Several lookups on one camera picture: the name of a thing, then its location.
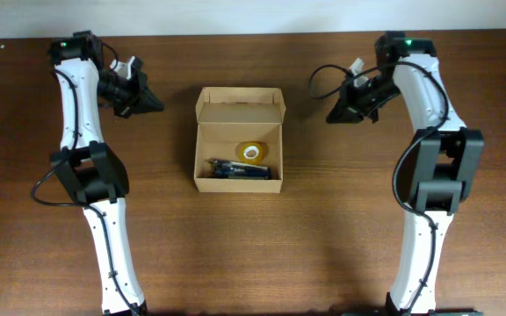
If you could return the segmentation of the brown cardboard box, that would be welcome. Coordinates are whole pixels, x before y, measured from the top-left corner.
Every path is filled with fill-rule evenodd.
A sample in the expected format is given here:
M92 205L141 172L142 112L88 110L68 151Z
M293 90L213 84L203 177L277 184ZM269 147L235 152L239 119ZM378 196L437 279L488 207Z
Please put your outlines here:
M196 103L198 124L193 179L200 192L279 193L283 175L285 100L279 88L205 87ZM213 160L239 162L236 146L260 141L268 154L260 166L271 180L212 179Z

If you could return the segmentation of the yellow tape roll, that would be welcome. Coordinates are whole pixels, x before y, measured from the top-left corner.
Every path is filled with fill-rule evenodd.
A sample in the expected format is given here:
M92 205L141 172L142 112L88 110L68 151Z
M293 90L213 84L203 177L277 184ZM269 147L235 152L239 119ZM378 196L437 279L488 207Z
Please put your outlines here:
M268 154L268 146L260 141L245 141L236 146L235 154L239 162L260 165Z

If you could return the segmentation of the black ballpoint pen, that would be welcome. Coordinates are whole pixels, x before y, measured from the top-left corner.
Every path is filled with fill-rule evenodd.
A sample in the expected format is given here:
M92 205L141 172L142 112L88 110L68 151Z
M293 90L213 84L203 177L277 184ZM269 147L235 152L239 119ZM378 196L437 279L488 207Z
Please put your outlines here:
M247 164L247 163L243 163L243 162L233 162L233 161L229 161L229 162L232 162L232 168L256 168L257 166L256 165L252 165L252 164Z

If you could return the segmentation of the white marker black cap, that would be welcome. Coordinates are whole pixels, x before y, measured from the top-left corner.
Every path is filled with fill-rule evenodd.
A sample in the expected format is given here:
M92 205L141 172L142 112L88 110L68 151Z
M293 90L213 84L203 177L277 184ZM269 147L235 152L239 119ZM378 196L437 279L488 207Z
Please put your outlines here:
M230 170L232 168L232 162L229 161L214 160L212 161L212 165L214 172L222 172L223 170Z

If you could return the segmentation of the white marker blue cap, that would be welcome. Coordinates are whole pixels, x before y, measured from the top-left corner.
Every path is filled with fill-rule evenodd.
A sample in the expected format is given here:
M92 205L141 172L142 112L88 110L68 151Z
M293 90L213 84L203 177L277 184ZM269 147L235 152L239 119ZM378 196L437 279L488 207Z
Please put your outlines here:
M221 163L221 166L223 168L229 168L229 169L243 169L243 170L250 170L250 171L261 171L261 172L270 172L271 169L265 166L259 166L259 165L252 165L242 162L231 162L231 161L224 161Z

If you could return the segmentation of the blue ballpoint pen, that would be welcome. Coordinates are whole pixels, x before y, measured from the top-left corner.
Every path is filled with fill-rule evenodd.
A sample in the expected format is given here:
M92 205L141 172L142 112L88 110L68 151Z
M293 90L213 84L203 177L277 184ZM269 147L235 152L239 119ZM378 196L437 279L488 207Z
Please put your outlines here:
M223 170L222 172L214 172L214 175L236 175L236 176L262 176L267 180L271 180L270 172L261 172L261 171L250 171L250 170Z

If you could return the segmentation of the black permanent marker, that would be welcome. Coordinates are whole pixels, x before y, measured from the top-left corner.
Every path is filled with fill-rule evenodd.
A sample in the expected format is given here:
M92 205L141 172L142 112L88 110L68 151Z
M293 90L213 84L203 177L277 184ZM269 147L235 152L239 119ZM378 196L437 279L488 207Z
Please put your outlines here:
M213 175L212 179L229 179L229 180L267 180L262 176L236 176L236 175Z

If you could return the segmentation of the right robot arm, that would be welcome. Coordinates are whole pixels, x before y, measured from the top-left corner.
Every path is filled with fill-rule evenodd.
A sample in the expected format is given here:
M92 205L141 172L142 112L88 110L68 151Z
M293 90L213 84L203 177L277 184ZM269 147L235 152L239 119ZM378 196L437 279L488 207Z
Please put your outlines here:
M389 315L437 315L436 280L445 236L470 194L485 141L454 110L431 40L385 32L375 53L375 68L346 71L326 121L376 122L387 102L404 99L414 137L392 176L394 198L404 211L404 232L385 309Z

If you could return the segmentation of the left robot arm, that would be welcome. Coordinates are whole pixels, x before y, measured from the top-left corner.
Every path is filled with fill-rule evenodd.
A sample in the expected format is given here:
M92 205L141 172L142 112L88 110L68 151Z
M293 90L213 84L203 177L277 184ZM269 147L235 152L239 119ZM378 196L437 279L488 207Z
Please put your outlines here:
M146 299L134 270L127 236L129 180L120 158L105 143L98 112L104 99L115 116L163 111L148 87L143 62L105 63L107 48L90 31L76 32L51 43L50 63L60 84L63 129L51 172L70 200L80 207L91 230L102 285L104 315L144 315Z

